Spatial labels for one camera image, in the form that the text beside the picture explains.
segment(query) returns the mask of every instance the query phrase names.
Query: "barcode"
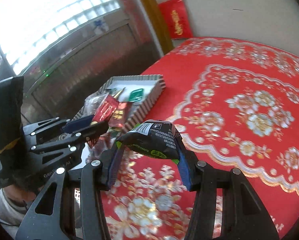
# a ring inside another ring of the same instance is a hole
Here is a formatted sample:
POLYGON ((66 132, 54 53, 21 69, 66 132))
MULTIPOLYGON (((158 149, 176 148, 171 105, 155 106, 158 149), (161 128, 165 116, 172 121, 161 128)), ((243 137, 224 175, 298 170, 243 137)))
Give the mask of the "barcode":
POLYGON ((138 132, 144 135, 148 135, 148 132, 150 131, 150 128, 153 124, 154 123, 152 122, 142 123, 138 127, 135 127, 133 130, 130 130, 129 132, 138 132))

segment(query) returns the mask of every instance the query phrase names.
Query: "window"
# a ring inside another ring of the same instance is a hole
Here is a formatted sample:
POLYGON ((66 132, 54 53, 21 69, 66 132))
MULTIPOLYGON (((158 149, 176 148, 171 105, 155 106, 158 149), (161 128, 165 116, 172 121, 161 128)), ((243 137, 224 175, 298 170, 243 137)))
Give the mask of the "window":
POLYGON ((18 75, 69 31, 119 8, 116 0, 0 0, 0 46, 18 75))

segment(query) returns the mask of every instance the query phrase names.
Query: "green logo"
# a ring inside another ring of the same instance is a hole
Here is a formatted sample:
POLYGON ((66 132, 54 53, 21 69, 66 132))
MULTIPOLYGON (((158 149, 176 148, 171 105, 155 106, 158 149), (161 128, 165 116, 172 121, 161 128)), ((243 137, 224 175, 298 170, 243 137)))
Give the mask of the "green logo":
POLYGON ((175 160, 172 160, 172 162, 174 162, 176 165, 178 165, 180 161, 175 159, 175 160))
POLYGON ((117 146, 118 149, 120 149, 120 147, 122 146, 122 143, 119 142, 119 141, 117 141, 117 142, 116 142, 116 146, 117 146))
POLYGON ((163 153, 161 153, 159 151, 156 151, 156 150, 152 150, 151 154, 153 156, 156 156, 156 157, 161 158, 161 159, 166 159, 167 158, 165 154, 163 154, 163 153))

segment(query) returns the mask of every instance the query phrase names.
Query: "yellow tape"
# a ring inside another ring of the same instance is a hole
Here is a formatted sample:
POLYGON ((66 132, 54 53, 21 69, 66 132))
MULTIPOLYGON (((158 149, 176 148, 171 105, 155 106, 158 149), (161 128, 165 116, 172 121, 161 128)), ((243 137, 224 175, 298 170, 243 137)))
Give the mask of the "yellow tape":
POLYGON ((18 140, 20 138, 17 138, 15 140, 13 140, 12 142, 10 142, 8 145, 6 145, 2 150, 0 150, 0 154, 5 151, 5 150, 10 150, 13 149, 13 147, 17 144, 18 140))

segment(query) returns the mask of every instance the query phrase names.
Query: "white sleeve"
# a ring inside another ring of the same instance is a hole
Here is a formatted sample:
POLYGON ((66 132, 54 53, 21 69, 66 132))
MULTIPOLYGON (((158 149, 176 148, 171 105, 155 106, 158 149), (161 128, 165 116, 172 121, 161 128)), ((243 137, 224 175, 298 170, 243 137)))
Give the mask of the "white sleeve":
POLYGON ((0 222, 3 228, 15 238, 17 229, 22 222, 26 209, 11 203, 0 189, 0 222))

